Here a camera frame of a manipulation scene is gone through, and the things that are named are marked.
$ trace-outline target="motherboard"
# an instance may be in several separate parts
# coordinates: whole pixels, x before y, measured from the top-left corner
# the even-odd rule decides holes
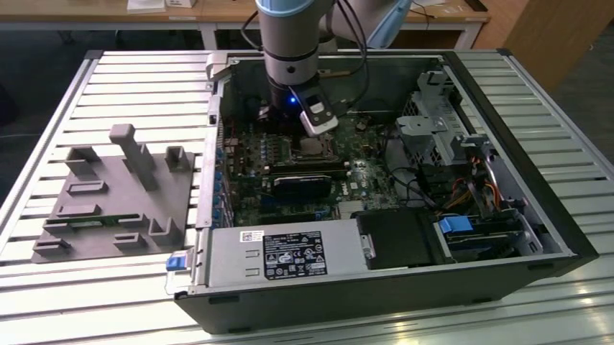
[[[226,128],[234,225],[349,219],[397,208],[401,196],[385,171],[385,128],[345,116],[317,138],[267,133],[258,124]]]

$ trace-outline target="aluminum table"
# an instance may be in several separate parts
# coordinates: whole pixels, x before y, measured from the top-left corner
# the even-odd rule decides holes
[[[614,329],[614,167],[514,57],[461,52],[466,67],[601,253],[560,278],[492,303],[418,310],[258,333],[210,335],[173,302],[167,254],[31,264],[74,145],[119,155],[112,124],[130,122],[159,153],[197,154],[207,135],[209,52],[92,52],[0,209],[0,344],[594,344]],[[195,187],[202,157],[197,158]],[[195,241],[193,190],[186,245]]]

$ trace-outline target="power supply label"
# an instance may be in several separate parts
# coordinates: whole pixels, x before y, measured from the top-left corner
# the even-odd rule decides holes
[[[269,280],[326,275],[323,236],[319,231],[267,235],[265,276]]]

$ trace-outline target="gray 3d printed part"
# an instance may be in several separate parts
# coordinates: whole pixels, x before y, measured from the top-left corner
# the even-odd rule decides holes
[[[173,252],[183,247],[195,154],[169,147],[151,155],[135,128],[115,125],[126,157],[74,147],[71,174],[34,247],[35,263]]]

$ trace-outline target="gray robot arm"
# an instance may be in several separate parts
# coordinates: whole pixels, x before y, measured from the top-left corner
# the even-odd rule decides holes
[[[319,135],[335,128],[343,108],[330,103],[319,87],[321,37],[341,36],[363,46],[361,36],[354,34],[361,28],[369,47],[387,47],[411,0],[257,0],[257,5],[273,106],[283,111],[285,100],[295,99],[303,126],[310,136]],[[347,15],[349,10],[357,17]]]

